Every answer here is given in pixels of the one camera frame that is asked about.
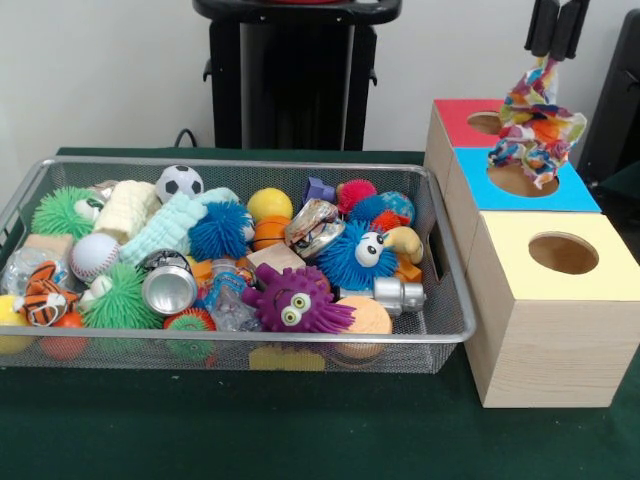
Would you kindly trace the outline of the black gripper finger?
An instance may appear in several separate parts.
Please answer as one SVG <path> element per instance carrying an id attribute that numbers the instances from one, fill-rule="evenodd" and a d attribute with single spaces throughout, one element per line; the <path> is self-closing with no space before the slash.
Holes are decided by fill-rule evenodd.
<path id="1" fill-rule="evenodd" d="M 589 4 L 589 0 L 570 0 L 561 6 L 552 39 L 555 61 L 575 58 Z"/>
<path id="2" fill-rule="evenodd" d="M 549 53 L 558 14 L 558 0 L 535 1 L 526 38 L 526 50 L 533 56 L 544 57 Z"/>

